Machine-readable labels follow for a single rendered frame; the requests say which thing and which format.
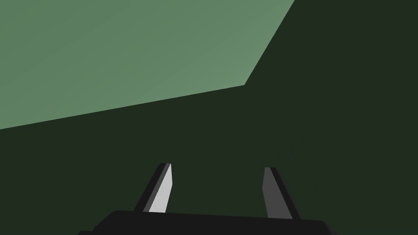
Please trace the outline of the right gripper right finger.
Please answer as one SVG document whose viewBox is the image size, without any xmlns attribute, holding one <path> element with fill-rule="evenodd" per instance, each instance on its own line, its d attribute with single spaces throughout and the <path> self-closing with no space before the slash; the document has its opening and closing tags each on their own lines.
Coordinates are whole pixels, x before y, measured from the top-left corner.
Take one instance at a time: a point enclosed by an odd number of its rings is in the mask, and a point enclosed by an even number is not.
<svg viewBox="0 0 418 235">
<path fill-rule="evenodd" d="M 301 219 L 278 170 L 265 167 L 262 193 L 268 218 Z"/>
</svg>

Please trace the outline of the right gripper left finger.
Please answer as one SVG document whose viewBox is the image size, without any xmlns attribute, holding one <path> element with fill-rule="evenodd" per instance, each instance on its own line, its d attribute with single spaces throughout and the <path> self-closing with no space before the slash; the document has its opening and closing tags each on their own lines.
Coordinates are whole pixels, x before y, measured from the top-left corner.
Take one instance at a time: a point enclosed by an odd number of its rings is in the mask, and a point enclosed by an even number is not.
<svg viewBox="0 0 418 235">
<path fill-rule="evenodd" d="M 159 164 L 144 189 L 137 205 L 134 208 L 134 211 L 165 213 L 172 185 L 173 180 L 171 164 Z"/>
</svg>

